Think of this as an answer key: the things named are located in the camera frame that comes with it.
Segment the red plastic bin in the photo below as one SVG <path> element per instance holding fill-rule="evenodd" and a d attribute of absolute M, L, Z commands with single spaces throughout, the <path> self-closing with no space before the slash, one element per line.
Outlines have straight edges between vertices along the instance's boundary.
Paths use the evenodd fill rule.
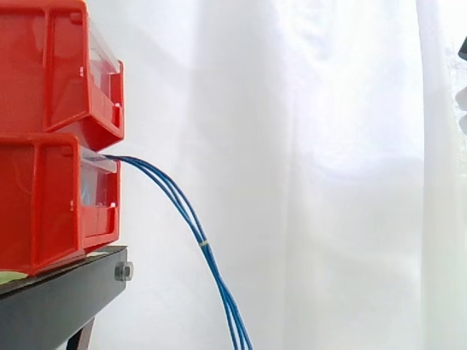
<path fill-rule="evenodd" d="M 123 139 L 123 64 L 80 0 L 0 0 L 0 131 Z"/>
<path fill-rule="evenodd" d="M 0 135 L 0 271 L 35 275 L 118 239 L 120 166 L 69 134 Z"/>

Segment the bolt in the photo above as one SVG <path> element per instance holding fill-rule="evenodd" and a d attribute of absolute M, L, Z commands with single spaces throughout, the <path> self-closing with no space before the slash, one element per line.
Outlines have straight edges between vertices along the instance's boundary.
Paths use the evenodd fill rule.
<path fill-rule="evenodd" d="M 115 266 L 115 279 L 117 281 L 131 281 L 133 278 L 133 263 L 120 261 Z"/>

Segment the white fabric backdrop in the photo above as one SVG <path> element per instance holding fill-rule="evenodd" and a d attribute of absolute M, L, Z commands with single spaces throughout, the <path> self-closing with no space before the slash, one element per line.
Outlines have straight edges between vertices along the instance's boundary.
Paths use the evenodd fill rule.
<path fill-rule="evenodd" d="M 434 1 L 88 2 L 126 64 L 112 151 L 185 189 L 255 349 L 467 349 Z M 129 168 L 122 225 L 135 277 L 92 349 L 230 349 L 190 231 Z"/>

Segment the blue cable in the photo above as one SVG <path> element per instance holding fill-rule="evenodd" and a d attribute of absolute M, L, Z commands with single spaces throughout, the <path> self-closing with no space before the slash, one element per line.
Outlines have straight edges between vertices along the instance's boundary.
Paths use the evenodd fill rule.
<path fill-rule="evenodd" d="M 188 223 L 191 230 L 193 231 L 193 234 L 198 244 L 201 245 L 202 243 L 207 241 L 206 235 L 204 234 L 204 230 L 201 226 L 201 223 L 199 222 L 199 219 L 193 207 L 191 206 L 189 200 L 186 198 L 183 191 L 181 191 L 181 189 L 177 186 L 175 181 L 170 178 L 170 176 L 168 176 L 162 170 L 156 168 L 152 164 L 144 160 L 135 158 L 135 157 L 119 157 L 119 156 L 113 156 L 113 155 L 109 155 L 107 157 L 109 159 L 120 160 L 125 163 L 131 164 L 134 167 L 138 168 L 143 173 L 145 173 L 148 177 L 150 177 L 154 181 L 154 183 L 156 183 L 162 189 L 162 191 L 164 191 L 164 193 L 167 195 L 167 197 L 170 199 L 170 201 L 175 205 L 179 213 L 182 215 L 184 220 Z M 195 224 L 192 223 L 190 215 L 187 213 L 178 195 L 182 197 L 187 207 L 189 208 L 190 214 L 193 217 Z M 220 296 L 221 296 L 223 306 L 225 309 L 225 314 L 227 316 L 228 327 L 229 327 L 229 331 L 231 334 L 233 347 L 236 350 L 238 349 L 237 342 L 236 342 L 236 336 L 234 334 L 234 329 L 233 329 L 233 325 L 231 322 L 231 316 L 233 317 L 233 320 L 235 321 L 235 326 L 238 332 L 240 346 L 242 350 L 244 349 L 244 341 L 246 341 L 248 349 L 253 349 L 251 341 L 248 337 L 246 328 L 244 326 L 243 319 L 240 316 L 238 306 L 235 303 L 235 300 L 232 297 L 232 294 L 228 290 L 227 286 L 225 285 L 224 281 L 220 277 L 220 272 L 217 267 L 217 263 L 215 262 L 214 255 L 212 254 L 212 250 L 209 244 L 202 245 L 201 251 L 203 252 L 203 255 L 208 263 L 209 269 L 211 270 L 212 275 L 214 276 L 214 279 L 216 281 L 217 287 L 219 289 Z"/>
<path fill-rule="evenodd" d="M 163 181 L 164 183 L 167 184 L 167 186 L 169 188 L 171 188 L 171 186 L 174 186 L 175 189 L 177 190 L 177 192 L 182 196 L 183 200 L 186 202 L 188 208 L 190 209 L 190 213 L 192 214 L 195 222 L 196 222 L 196 225 L 198 226 L 198 229 L 203 237 L 203 241 L 206 240 L 206 236 L 204 234 L 204 231 L 203 231 L 203 228 L 201 226 L 201 223 L 199 222 L 199 219 L 193 209 L 193 207 L 191 206 L 190 204 L 190 201 L 186 198 L 185 194 L 183 193 L 183 191 L 181 191 L 181 189 L 177 186 L 177 184 L 175 183 L 174 180 L 172 180 L 170 178 L 169 175 L 165 174 L 162 170 L 160 170 L 159 168 L 156 168 L 155 166 L 153 166 L 152 164 L 144 161 L 144 160 L 140 160 L 139 158 L 135 158 L 135 157 L 121 157 L 120 159 L 123 159 L 125 158 L 125 160 L 130 160 L 131 162 L 135 162 L 135 163 L 138 163 L 138 165 L 140 166 L 144 166 L 146 168 L 148 168 L 149 170 L 151 170 L 154 174 L 157 174 Z M 208 260 L 213 260 L 213 266 L 215 266 L 215 269 L 212 270 L 212 273 L 214 275 L 218 275 L 220 277 L 220 272 L 217 268 L 217 263 L 215 262 L 215 259 L 214 259 L 214 255 L 212 254 L 211 252 L 211 249 L 209 248 L 207 254 L 205 254 L 205 258 Z M 242 349 L 244 349 L 244 344 L 243 344 L 243 339 L 246 340 L 247 342 L 247 345 L 248 345 L 248 348 L 249 349 L 252 349 L 252 344 L 250 342 L 250 339 L 247 335 L 247 331 L 246 331 L 246 328 L 244 326 L 244 322 L 242 320 L 242 318 L 240 317 L 239 315 L 239 310 L 238 310 L 238 307 L 235 303 L 235 300 L 234 298 L 232 297 L 230 291 L 228 290 L 227 286 L 225 285 L 225 283 L 223 282 L 222 278 L 220 278 L 219 281 L 216 280 L 217 283 L 220 283 L 222 285 L 222 288 L 224 289 L 224 293 L 223 294 L 226 294 L 227 298 L 228 298 L 228 304 L 230 305 L 230 307 L 234 310 L 233 312 L 233 317 L 235 319 L 235 322 L 236 322 L 236 328 L 237 328 L 237 331 L 239 332 L 239 337 L 240 337 L 240 340 L 241 340 L 241 346 L 242 346 Z"/>
<path fill-rule="evenodd" d="M 184 211 L 184 208 L 183 208 L 183 205 L 180 203 L 180 200 L 178 200 L 178 197 L 177 197 L 177 194 L 174 193 L 173 189 L 171 188 L 171 186 L 169 186 L 169 184 L 167 183 L 166 179 L 164 178 L 161 178 L 164 183 L 166 183 L 170 189 L 170 191 L 172 192 L 172 194 L 174 194 L 174 197 L 173 198 L 170 194 L 168 194 L 168 191 L 166 190 L 166 188 L 157 180 L 155 179 L 151 174 L 149 174 L 146 169 L 143 169 L 140 165 L 140 164 L 137 164 L 136 163 L 136 160 L 134 159 L 123 159 L 123 157 L 121 158 L 122 161 L 125 161 L 127 163 L 130 163 L 134 166 L 136 166 L 137 168 L 139 168 L 141 171 L 145 172 L 146 175 L 148 175 L 153 181 L 155 181 L 155 183 L 165 192 L 166 195 L 168 195 L 168 197 L 171 199 L 172 203 L 179 209 L 180 213 L 182 214 L 182 216 L 185 218 L 185 221 L 187 221 L 187 223 L 190 225 L 190 227 L 192 228 L 193 230 L 193 233 L 195 233 L 195 236 L 197 237 L 197 232 L 194 230 L 194 227 L 192 226 L 192 224 L 189 222 L 188 218 L 187 218 L 187 214 L 186 214 L 186 211 Z M 209 255 L 205 255 L 205 258 L 208 260 L 208 263 L 209 263 L 209 267 L 211 268 L 214 276 L 215 276 L 215 281 L 218 285 L 218 288 L 220 290 L 220 293 L 221 293 L 221 296 L 222 296 L 222 299 L 223 299 L 223 302 L 224 304 L 228 304 L 230 306 L 230 309 L 232 309 L 233 307 L 230 305 L 231 304 L 231 300 L 232 300 L 232 297 L 231 295 L 225 295 L 226 294 L 226 288 L 225 288 L 225 285 L 223 283 L 222 280 L 220 280 L 219 276 L 218 276 L 218 269 L 217 269 L 217 266 L 213 267 L 213 264 L 210 263 L 209 260 L 211 260 L 212 258 L 209 257 Z M 227 315 L 229 315 L 231 313 L 231 310 L 227 310 Z M 233 317 L 236 321 L 236 328 L 239 332 L 242 332 L 241 328 L 238 326 L 238 323 L 239 323 L 239 317 L 238 315 L 236 315 L 235 313 L 233 313 Z M 228 317 L 228 323 L 229 323 L 229 328 L 231 329 L 231 320 L 230 318 Z M 235 337 L 233 337 L 233 344 L 234 344 L 234 348 L 237 349 L 236 347 L 236 341 L 234 340 Z M 241 343 L 241 346 L 242 346 L 242 349 L 244 349 L 244 344 L 243 344 L 243 334 L 240 335 L 240 339 L 242 341 Z"/>

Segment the black shelf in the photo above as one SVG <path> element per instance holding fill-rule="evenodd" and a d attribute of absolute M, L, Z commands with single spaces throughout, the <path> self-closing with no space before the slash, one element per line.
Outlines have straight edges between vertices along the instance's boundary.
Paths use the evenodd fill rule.
<path fill-rule="evenodd" d="M 44 275 L 0 286 L 0 349 L 53 350 L 80 330 L 126 288 L 115 270 L 125 246 Z"/>

